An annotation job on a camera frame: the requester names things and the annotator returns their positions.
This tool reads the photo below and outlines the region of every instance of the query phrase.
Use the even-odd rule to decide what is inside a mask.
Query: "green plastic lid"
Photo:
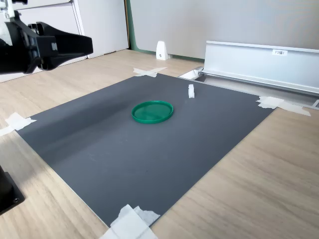
[[[132,117],[140,123],[160,123],[173,115],[173,106],[165,101],[147,101],[132,109]]]

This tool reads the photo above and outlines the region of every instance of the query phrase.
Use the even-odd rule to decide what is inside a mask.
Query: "wooden table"
[[[134,76],[179,76],[202,63],[124,50],[0,84],[0,127]],[[159,239],[319,238],[319,111],[276,109],[152,227]],[[98,239],[107,226],[16,133],[0,165],[26,197],[0,216],[1,239]]]

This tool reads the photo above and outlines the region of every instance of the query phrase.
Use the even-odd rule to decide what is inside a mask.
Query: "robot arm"
[[[27,3],[27,0],[14,0]],[[53,70],[60,64],[93,53],[92,39],[60,31],[43,23],[25,25],[11,0],[0,0],[10,22],[0,20],[0,74]]]

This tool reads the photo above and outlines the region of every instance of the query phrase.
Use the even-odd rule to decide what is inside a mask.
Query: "dark gray board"
[[[34,115],[18,133],[109,226],[126,204],[163,215],[273,111],[258,99],[161,74],[132,77]],[[132,108],[150,100],[170,102],[173,116],[134,121]]]

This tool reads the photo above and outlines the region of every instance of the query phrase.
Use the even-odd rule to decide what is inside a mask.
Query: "label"
[[[288,51],[285,50],[273,50],[273,55],[276,56],[287,56],[288,55]]]

